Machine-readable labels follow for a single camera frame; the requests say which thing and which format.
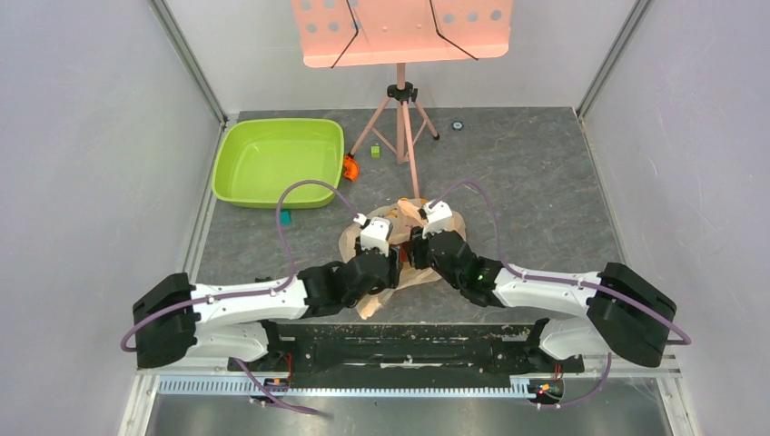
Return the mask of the translucent orange plastic bag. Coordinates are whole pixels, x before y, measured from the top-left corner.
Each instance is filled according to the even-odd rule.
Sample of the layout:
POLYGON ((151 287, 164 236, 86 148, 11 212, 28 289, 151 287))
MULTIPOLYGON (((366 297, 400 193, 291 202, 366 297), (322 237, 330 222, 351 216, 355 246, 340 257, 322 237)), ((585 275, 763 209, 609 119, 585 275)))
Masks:
MULTIPOLYGON (((413 228, 421 227, 425 222, 419 218, 418 209, 426 203, 425 199, 407 199, 401 198, 396 203, 382 206, 367 214, 369 218, 381 217, 388 219, 392 224, 389 243, 391 245, 400 245, 406 243, 410 238, 410 231, 413 228)), ((341 259, 344 262, 349 261, 355 254, 355 241, 360 235, 360 227, 357 224, 351 224, 341 234, 339 239, 339 249, 341 259)), ((438 282, 440 276, 431 269, 417 270, 410 265, 404 267, 400 273, 400 284, 396 289, 386 289, 375 295, 363 297, 355 306, 355 310, 362 320, 370 320, 374 314, 380 311, 390 299, 393 293, 402 289, 422 285, 425 283, 438 282)))

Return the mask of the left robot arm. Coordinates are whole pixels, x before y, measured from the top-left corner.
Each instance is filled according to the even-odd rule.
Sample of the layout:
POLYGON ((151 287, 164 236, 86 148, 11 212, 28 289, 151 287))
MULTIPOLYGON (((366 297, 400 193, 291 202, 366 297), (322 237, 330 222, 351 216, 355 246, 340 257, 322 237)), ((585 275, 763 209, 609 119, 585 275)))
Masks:
POLYGON ((133 327, 121 347, 141 369, 185 357, 233 358, 264 370, 285 358, 276 321, 321 318, 351 308, 367 296, 397 287, 400 248, 359 247, 347 262, 306 268, 276 281, 214 286, 170 274, 133 304, 133 327))

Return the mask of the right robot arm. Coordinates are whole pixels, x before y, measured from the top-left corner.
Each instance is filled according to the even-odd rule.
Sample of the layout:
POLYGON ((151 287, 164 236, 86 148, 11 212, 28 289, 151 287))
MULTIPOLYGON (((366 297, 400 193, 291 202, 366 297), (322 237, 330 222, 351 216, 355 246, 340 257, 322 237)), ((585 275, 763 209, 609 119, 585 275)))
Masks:
POLYGON ((673 330, 676 304, 623 263, 601 272, 515 271, 513 265, 475 254, 455 231, 412 232, 410 265, 430 268, 480 307, 528 307, 568 315, 537 321, 524 347, 527 364, 546 371, 558 361, 613 352, 656 368, 673 330))

